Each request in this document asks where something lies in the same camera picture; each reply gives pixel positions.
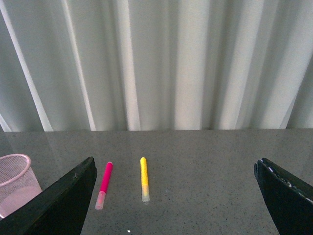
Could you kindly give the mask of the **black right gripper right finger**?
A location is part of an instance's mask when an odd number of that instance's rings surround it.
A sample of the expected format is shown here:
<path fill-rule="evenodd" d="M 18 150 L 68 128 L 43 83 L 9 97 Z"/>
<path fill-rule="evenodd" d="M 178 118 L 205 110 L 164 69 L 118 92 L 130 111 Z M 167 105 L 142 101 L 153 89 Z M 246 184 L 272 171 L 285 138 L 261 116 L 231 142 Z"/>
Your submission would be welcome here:
<path fill-rule="evenodd" d="M 270 216 L 281 235 L 313 233 L 313 187 L 262 158 L 254 175 Z"/>

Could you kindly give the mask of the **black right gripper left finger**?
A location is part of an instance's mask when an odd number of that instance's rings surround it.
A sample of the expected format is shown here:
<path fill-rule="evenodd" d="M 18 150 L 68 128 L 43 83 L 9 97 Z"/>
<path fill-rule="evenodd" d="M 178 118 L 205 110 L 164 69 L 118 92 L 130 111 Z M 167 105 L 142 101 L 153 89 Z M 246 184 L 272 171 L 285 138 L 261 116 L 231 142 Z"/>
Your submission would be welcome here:
<path fill-rule="evenodd" d="M 2 219 L 2 235 L 79 235 L 96 182 L 88 157 L 27 204 Z"/>

